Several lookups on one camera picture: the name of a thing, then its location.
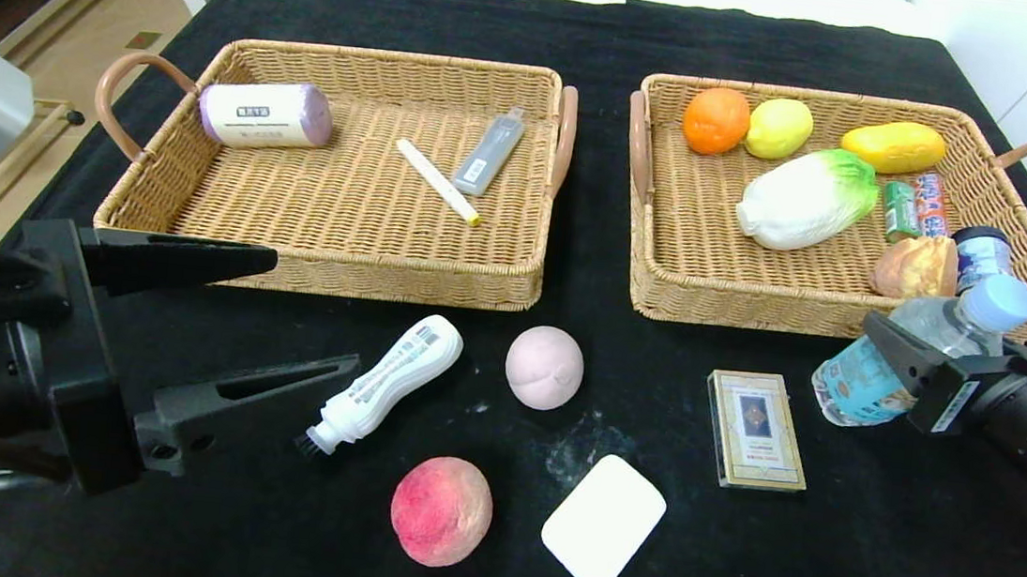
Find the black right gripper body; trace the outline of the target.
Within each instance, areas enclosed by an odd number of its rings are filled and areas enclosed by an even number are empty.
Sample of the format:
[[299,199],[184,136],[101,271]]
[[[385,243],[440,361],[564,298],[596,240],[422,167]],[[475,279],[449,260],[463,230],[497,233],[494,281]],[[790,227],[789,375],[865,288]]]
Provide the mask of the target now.
[[927,435],[981,437],[1027,467],[1027,356],[950,357],[907,419]]

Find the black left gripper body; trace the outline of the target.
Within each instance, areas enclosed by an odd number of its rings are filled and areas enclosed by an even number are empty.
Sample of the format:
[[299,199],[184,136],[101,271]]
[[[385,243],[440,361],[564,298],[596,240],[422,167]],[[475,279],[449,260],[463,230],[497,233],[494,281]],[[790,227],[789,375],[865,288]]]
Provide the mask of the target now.
[[0,251],[0,487],[136,480],[139,451],[70,220]]

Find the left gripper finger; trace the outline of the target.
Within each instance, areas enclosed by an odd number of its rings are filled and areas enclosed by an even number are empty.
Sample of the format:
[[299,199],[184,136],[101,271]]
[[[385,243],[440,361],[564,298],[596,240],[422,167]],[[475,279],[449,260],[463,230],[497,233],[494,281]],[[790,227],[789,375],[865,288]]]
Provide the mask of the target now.
[[242,279],[279,262],[268,247],[193,236],[82,228],[79,241],[89,281],[112,296]]
[[143,468],[182,477],[232,452],[299,441],[360,367],[360,356],[340,355],[156,387],[134,415]]

